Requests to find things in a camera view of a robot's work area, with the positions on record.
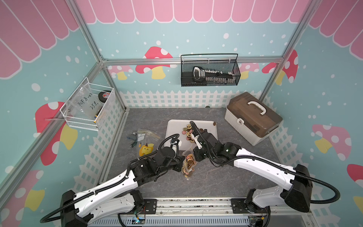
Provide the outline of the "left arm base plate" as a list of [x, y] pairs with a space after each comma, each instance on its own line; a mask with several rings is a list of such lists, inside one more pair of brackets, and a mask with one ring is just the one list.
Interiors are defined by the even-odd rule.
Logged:
[[156, 214], [157, 199], [145, 199], [135, 202], [133, 214]]

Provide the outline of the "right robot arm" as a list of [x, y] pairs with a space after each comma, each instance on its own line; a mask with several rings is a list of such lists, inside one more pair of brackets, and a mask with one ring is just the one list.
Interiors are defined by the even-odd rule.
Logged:
[[[196, 142], [193, 150], [198, 162], [209, 159], [215, 167], [232, 166], [248, 170], [276, 184], [268, 189], [251, 189], [245, 204], [247, 207], [265, 208], [287, 205], [299, 212], [309, 212], [311, 204], [330, 204], [340, 199], [340, 191], [331, 184], [313, 178], [307, 167], [286, 166], [257, 156], [241, 146], [227, 142], [221, 143], [211, 133], [201, 132], [195, 122], [190, 122], [192, 138]], [[325, 200], [313, 200], [313, 184], [331, 189], [334, 196]]]

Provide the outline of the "ziploc bag with yellow chick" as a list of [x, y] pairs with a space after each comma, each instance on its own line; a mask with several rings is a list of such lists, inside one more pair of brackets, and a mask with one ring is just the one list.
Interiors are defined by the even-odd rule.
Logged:
[[138, 129], [137, 131], [137, 151], [139, 157], [148, 155], [157, 150], [161, 137], [150, 130]]

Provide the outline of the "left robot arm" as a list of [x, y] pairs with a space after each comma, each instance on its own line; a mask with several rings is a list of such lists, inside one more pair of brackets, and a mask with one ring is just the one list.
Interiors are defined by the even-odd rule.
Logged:
[[40, 223], [60, 220], [63, 227], [86, 227], [95, 211], [114, 197], [157, 181], [169, 170], [180, 172], [184, 156], [179, 154], [179, 134], [164, 139], [156, 151], [129, 162], [124, 172], [94, 188], [62, 195], [60, 207], [40, 219]]

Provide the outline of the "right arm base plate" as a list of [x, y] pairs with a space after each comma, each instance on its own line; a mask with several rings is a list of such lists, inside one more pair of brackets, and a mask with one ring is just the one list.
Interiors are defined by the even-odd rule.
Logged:
[[256, 209], [251, 201], [244, 198], [232, 198], [231, 206], [233, 214], [255, 213]]

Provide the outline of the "clear ziploc bag of cookies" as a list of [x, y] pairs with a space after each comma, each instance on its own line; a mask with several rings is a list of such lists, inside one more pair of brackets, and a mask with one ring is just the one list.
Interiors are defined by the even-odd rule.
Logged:
[[194, 167], [196, 166], [197, 161], [191, 150], [184, 151], [182, 155], [185, 156], [185, 160], [183, 161], [181, 172], [184, 177], [189, 180], [194, 173]]

